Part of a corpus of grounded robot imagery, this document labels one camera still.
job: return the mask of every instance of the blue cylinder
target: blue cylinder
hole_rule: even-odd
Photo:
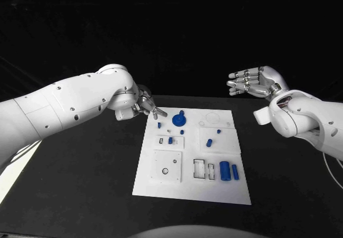
[[[206,146],[210,147],[212,145],[212,139],[207,140]]]
[[[229,181],[231,180],[231,164],[228,161],[222,161],[219,163],[220,166],[220,180]]]
[[[186,117],[183,110],[180,110],[180,113],[173,116],[171,121],[176,126],[183,126],[186,124]]]
[[[239,180],[239,176],[238,176],[238,166],[232,165],[232,173],[233,173],[233,179]]]

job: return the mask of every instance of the small blue part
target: small blue part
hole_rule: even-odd
[[[206,146],[210,147],[212,145],[212,139],[207,140]]]
[[[220,167],[220,180],[229,181],[231,180],[231,164],[228,161],[222,161],[219,163]]]
[[[239,180],[239,176],[238,176],[238,166],[232,165],[232,173],[233,173],[233,179]]]
[[[186,124],[186,117],[183,110],[180,110],[180,113],[173,116],[171,121],[176,126],[183,126]]]

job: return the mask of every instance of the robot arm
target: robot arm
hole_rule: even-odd
[[[231,73],[229,78],[235,78],[226,83],[232,96],[248,92],[269,101],[269,106],[254,112],[259,125],[271,123],[284,137],[307,140],[317,150],[343,160],[343,104],[290,90],[269,66]]]
[[[0,167],[26,145],[76,126],[104,109],[118,120],[150,112],[167,116],[151,93],[137,86],[127,68],[104,66],[96,73],[66,78],[33,93],[0,103]]]

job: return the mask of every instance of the black table surface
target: black table surface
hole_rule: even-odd
[[[343,237],[343,191],[307,141],[284,138],[254,111],[267,100],[154,96],[158,107],[232,110],[252,206],[133,196],[147,117],[114,111],[46,139],[0,205],[0,233],[124,238],[173,225],[269,237]],[[331,166],[337,162],[329,158]]]

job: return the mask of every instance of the white board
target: white board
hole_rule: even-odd
[[[251,205],[231,111],[187,108],[161,108],[161,110],[169,114],[166,118],[158,117],[154,120],[153,115],[148,115],[133,195]],[[184,111],[186,124],[177,127],[171,123],[171,118],[180,110]],[[169,137],[173,138],[173,144],[169,144]],[[207,139],[212,139],[210,147],[206,146]],[[194,160],[205,161],[205,179],[194,178]],[[220,180],[220,161],[238,166],[239,180],[233,180],[232,169],[232,180]],[[196,169],[203,170],[199,164],[196,166]]]

